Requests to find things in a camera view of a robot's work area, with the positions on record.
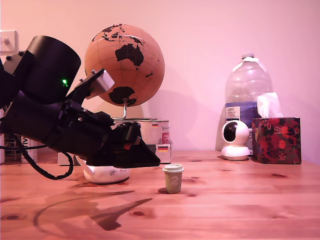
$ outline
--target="black cable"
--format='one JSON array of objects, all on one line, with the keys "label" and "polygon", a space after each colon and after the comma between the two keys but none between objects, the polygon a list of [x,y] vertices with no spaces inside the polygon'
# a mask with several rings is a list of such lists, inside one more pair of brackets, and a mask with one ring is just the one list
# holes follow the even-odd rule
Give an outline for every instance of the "black cable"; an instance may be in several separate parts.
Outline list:
[{"label": "black cable", "polygon": [[[28,146],[28,147],[23,147],[24,150],[30,150],[30,149],[42,149],[48,147],[47,145],[40,145],[40,146]],[[19,150],[19,147],[16,146],[0,146],[0,149],[4,150]]]},{"label": "black cable", "polygon": [[24,156],[24,158],[27,160],[27,162],[38,172],[40,173],[41,175],[45,176],[46,178],[48,179],[51,179],[51,180],[59,180],[59,179],[64,179],[68,176],[70,176],[72,174],[72,171],[74,170],[74,163],[73,163],[73,160],[72,160],[72,157],[66,153],[66,152],[62,152],[64,155],[66,155],[66,157],[68,158],[68,161],[70,163],[69,165],[69,169],[68,171],[63,174],[63,175],[58,175],[58,176],[54,176],[54,175],[51,175],[50,173],[48,173],[47,171],[43,170],[41,167],[39,167],[35,161],[29,156],[29,154],[26,152],[24,146],[22,145],[19,137],[17,137],[16,135],[12,135],[21,154]]}]

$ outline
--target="globe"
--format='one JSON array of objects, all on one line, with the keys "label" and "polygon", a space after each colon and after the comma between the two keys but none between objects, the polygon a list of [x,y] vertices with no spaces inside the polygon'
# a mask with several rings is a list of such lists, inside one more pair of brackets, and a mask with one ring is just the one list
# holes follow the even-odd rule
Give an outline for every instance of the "globe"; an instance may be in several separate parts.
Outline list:
[{"label": "globe", "polygon": [[99,32],[84,58],[85,73],[105,69],[115,84],[100,97],[117,106],[133,107],[152,98],[165,75],[165,61],[157,42],[144,30],[118,24]]}]

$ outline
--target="pink wall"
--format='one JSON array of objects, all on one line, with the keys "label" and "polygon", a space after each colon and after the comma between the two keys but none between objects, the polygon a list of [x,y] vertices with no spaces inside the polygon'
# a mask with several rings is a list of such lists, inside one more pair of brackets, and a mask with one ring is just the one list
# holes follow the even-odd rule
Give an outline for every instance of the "pink wall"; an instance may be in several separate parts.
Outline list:
[{"label": "pink wall", "polygon": [[[35,35],[57,38],[82,62],[90,40],[106,27],[126,23],[147,31],[161,47],[164,81],[129,116],[171,120],[179,150],[215,149],[227,78],[242,52],[255,52],[283,114],[301,118],[303,159],[320,162],[319,12],[319,0],[1,0],[1,29],[18,31],[21,50]],[[77,79],[84,76],[82,64]],[[99,98],[85,107],[121,115]]]}]

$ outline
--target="robotic arm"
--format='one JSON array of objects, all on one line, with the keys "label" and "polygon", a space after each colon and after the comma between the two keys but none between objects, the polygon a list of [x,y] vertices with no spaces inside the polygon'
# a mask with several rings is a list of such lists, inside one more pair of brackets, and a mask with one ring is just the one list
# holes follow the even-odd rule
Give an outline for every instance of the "robotic arm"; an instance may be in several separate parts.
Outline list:
[{"label": "robotic arm", "polygon": [[140,168],[159,166],[160,159],[141,139],[140,124],[112,129],[104,112],[81,107],[114,84],[101,69],[92,72],[67,95],[81,65],[77,53],[63,42],[36,36],[25,51],[0,60],[0,133],[20,135],[56,152],[86,159],[91,166]]}]

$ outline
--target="green led light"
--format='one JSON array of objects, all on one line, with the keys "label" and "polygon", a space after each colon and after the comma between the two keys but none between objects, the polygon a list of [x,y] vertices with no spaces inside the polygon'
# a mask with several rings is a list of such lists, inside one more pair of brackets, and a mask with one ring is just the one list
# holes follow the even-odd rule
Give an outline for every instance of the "green led light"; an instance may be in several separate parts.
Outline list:
[{"label": "green led light", "polygon": [[63,80],[62,80],[62,83],[63,83],[63,85],[64,85],[65,87],[68,87],[68,81],[67,81],[66,79],[63,79]]}]

